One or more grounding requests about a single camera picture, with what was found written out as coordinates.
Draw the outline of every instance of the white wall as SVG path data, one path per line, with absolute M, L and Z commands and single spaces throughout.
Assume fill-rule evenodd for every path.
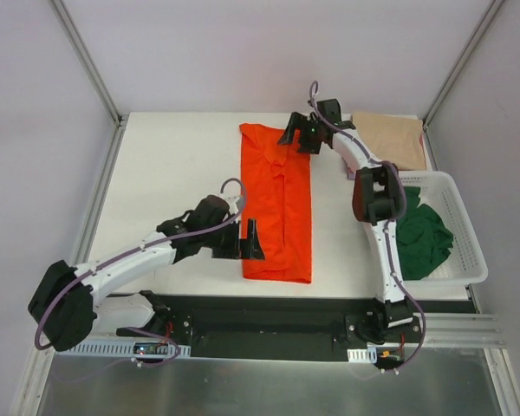
M 424 115 L 489 0 L 65 0 L 130 111 Z
M 520 0 L 504 6 L 430 138 L 476 228 L 490 269 L 477 294 L 501 318 L 520 384 Z
M 113 124 L 45 1 L 0 1 L 0 415 L 36 324 L 29 300 L 72 254 Z

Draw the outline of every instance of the white tabletop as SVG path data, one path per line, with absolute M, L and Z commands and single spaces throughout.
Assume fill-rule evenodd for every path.
M 131 113 L 94 237 L 91 258 L 136 244 L 162 221 L 239 177 L 242 123 L 285 128 L 289 114 Z M 327 146 L 313 156 L 312 283 L 251 281 L 235 260 L 208 250 L 119 290 L 201 296 L 374 296 L 374 260 L 351 207 L 354 182 Z M 419 299 L 466 299 L 463 286 L 411 288 Z

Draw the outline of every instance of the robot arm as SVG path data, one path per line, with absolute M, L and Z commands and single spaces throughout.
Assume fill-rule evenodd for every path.
M 394 220 L 405 208 L 401 207 L 401 185 L 396 167 L 377 159 L 363 143 L 353 123 L 341 119 L 338 100 L 316 103 L 311 89 L 309 104 L 314 112 L 308 117 L 293 113 L 278 143 L 292 143 L 295 131 L 300 130 L 298 152 L 318 154 L 322 143 L 326 143 L 355 172 L 353 212 L 364 226 L 380 272 L 375 278 L 374 311 L 364 322 L 355 325 L 355 332 L 364 341 L 382 343 L 386 329 L 413 321 L 406 294 L 401 289 L 403 279 L 396 244 Z
M 203 247 L 212 249 L 214 258 L 264 260 L 254 219 L 248 221 L 246 238 L 240 238 L 238 207 L 243 203 L 240 197 L 209 195 L 195 210 L 160 224 L 138 245 L 75 267 L 64 261 L 52 264 L 29 303 L 40 329 L 37 347 L 51 345 L 64 351 L 84 340 L 91 330 L 164 325 L 153 321 L 162 311 L 152 292 L 107 296 L 148 271 L 177 263 Z M 50 345 L 40 345 L 39 332 L 44 332 Z

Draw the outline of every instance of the laundry basket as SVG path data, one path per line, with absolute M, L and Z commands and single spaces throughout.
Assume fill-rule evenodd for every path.
M 421 280 L 405 281 L 407 288 L 479 283 L 487 278 L 487 265 L 454 179 L 444 172 L 400 173 L 404 186 L 419 186 L 420 203 L 431 206 L 454 235 L 451 255 Z

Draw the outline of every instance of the purple cable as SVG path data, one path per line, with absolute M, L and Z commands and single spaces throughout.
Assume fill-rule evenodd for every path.
M 315 96 L 317 94 L 318 94 L 318 81 L 314 81 L 314 82 L 312 82 L 312 84 L 310 84 L 310 90 L 309 90 L 310 101 L 309 101 L 309 105 L 312 107 L 312 109 L 314 109 L 314 113 L 318 117 L 318 119 L 323 121 L 323 123 L 325 123 L 334 132 L 340 133 L 340 134 L 344 135 L 345 137 L 348 137 L 349 139 L 351 139 L 362 150 L 362 152 L 364 153 L 364 155 L 366 156 L 368 161 L 371 161 L 371 162 L 373 162 L 373 163 L 375 163 L 377 165 L 388 166 L 390 168 L 391 172 L 393 173 L 393 176 L 395 177 L 395 180 L 399 184 L 400 199 L 401 199 L 401 201 L 400 201 L 400 210 L 399 210 L 399 212 L 397 212 L 397 214 L 394 217 L 388 219 L 386 224 L 385 224 L 385 226 L 384 226 L 385 243 L 386 243 L 386 248 L 387 248 L 387 258 L 389 260 L 389 267 L 391 268 L 391 277 L 393 278 L 393 280 L 397 284 L 397 287 L 400 289 L 400 291 L 410 300 L 410 302 L 412 302 L 414 307 L 418 310 L 418 312 L 420 314 L 420 318 L 422 320 L 422 333 L 421 333 L 421 336 L 420 336 L 419 344 L 416 347 L 416 349 L 414 350 L 414 352 L 412 353 L 412 355 L 410 357 L 408 357 L 408 360 L 403 362 L 398 367 L 398 368 L 403 368 L 408 362 L 410 362 L 419 353 L 419 351 L 422 349 L 422 345 L 424 345 L 424 340 L 426 339 L 426 314 L 424 313 L 424 310 L 419 305 L 419 303 L 416 302 L 416 300 L 413 298 L 413 296 L 410 293 L 408 293 L 408 290 L 406 290 L 405 286 L 399 281 L 399 278 L 397 277 L 397 270 L 396 270 L 395 265 L 393 263 L 393 255 L 392 255 L 392 249 L 391 249 L 391 239 L 389 238 L 389 233 L 388 233 L 389 225 L 391 224 L 391 222 L 392 221 L 397 221 L 398 219 L 403 218 L 405 216 L 405 214 L 406 214 L 405 187 L 402 185 L 402 182 L 400 181 L 400 178 L 399 178 L 399 174 L 397 173 L 397 170 L 395 169 L 395 166 L 394 166 L 393 163 L 389 162 L 388 160 L 380 161 L 380 160 L 372 159 L 370 157 L 369 151 L 352 134 L 349 134 L 349 133 L 345 132 L 344 130 L 340 129 L 339 127 L 333 125 L 332 123 L 330 123 L 320 113 L 320 111 L 318 110 L 318 107 L 316 105 L 316 102 L 315 102 Z
M 167 364 L 169 362 L 172 362 L 177 357 L 179 357 L 179 355 L 181 354 L 181 347 L 174 340 L 172 340 L 170 338 L 167 338 L 167 337 L 162 336 L 162 335 L 156 335 L 156 334 L 153 334 L 152 332 L 143 331 L 142 329 L 138 329 L 138 328 L 128 327 L 127 329 L 129 329 L 129 330 L 131 330 L 131 331 L 133 331 L 133 332 L 135 332 L 137 334 L 149 336 L 149 337 L 152 337 L 152 338 L 158 338 L 158 339 L 160 339 L 162 341 L 165 341 L 165 342 L 167 342 L 169 344 L 172 344 L 175 347 L 175 354 L 172 355 L 171 357 L 166 358 L 166 359 L 162 360 L 161 362 L 156 362 L 156 363 L 147 363 L 147 362 L 140 361 L 139 364 L 140 364 L 141 367 L 144 367 L 144 368 L 161 367 L 161 366 L 164 366 L 165 364 Z M 82 377 L 80 377 L 78 379 L 63 379 L 62 377 L 60 377 L 57 374 L 57 372 L 54 369 L 52 369 L 51 373 L 52 373 L 52 376 L 56 380 L 60 381 L 61 383 L 75 384 L 75 383 L 81 383 L 81 382 L 86 381 L 86 380 L 90 380 L 90 379 L 96 377 L 97 375 L 104 373 L 109 368 L 117 366 L 118 364 L 121 364 L 122 362 L 133 362 L 133 359 L 132 358 L 120 358 L 120 359 L 118 359 L 116 361 L 110 362 L 109 364 L 107 364 L 103 368 L 95 371 L 94 373 L 84 375 L 84 376 L 82 376 Z
M 206 234 L 206 233 L 209 233 L 209 232 L 214 232 L 214 231 L 220 230 L 220 229 L 224 228 L 225 226 L 227 226 L 227 225 L 231 224 L 232 222 L 234 222 L 243 213 L 244 207 L 246 206 L 247 191 L 246 191 L 246 187 L 244 186 L 244 183 L 241 182 L 240 179 L 229 178 L 222 184 L 222 187 L 221 187 L 221 192 L 222 193 L 224 192 L 224 189 L 227 186 L 227 184 L 229 184 L 230 182 L 237 182 L 237 183 L 239 183 L 239 185 L 241 186 L 241 193 L 243 194 L 243 203 L 241 205 L 241 208 L 239 208 L 239 210 L 237 211 L 237 213 L 235 215 L 227 218 L 221 224 L 214 225 L 213 227 L 206 228 L 204 230 L 192 231 L 192 232 L 187 232 L 187 233 L 183 233 L 183 234 L 178 234 L 178 235 L 175 235 L 175 236 L 159 238 L 156 241 L 152 241 L 151 243 L 146 244 L 145 248 L 147 249 L 147 248 L 153 247 L 155 245 L 165 243 L 166 241 L 177 240 L 179 238 L 185 238 L 185 237 L 196 237 L 196 236 L 200 236 L 202 234 Z M 111 265 L 113 263 L 119 262 L 120 260 L 122 260 L 122 259 L 124 259 L 126 257 L 129 257 L 132 254 L 135 254 L 138 251 L 140 251 L 140 247 L 135 247 L 135 248 L 133 248 L 131 250 L 125 251 L 125 252 L 119 254 L 116 257 L 110 258 L 109 260 L 107 260 L 104 263 L 98 264 L 96 266 L 96 270 L 100 271 L 100 270 L 106 268 L 107 266 L 109 266 L 109 265 Z M 52 347 L 52 343 L 51 342 L 48 343 L 48 344 L 42 345 L 41 341 L 40 341 L 41 340 L 42 331 L 44 329 L 44 325 L 46 324 L 46 321 L 50 318 L 50 314 L 52 313 L 52 311 L 54 310 L 56 305 L 60 302 L 60 300 L 73 287 L 75 287 L 78 283 L 80 283 L 82 280 L 86 279 L 87 277 L 92 276 L 92 274 L 93 274 L 92 270 L 86 271 L 85 273 L 83 273 L 82 275 L 77 277 L 74 281 L 70 282 L 65 288 L 60 290 L 58 295 L 52 300 L 50 305 L 46 308 L 46 310 L 42 314 L 41 320 L 38 322 L 38 326 L 36 327 L 36 332 L 35 332 L 35 348 L 36 349 L 42 351 L 44 349 L 48 349 L 48 348 Z

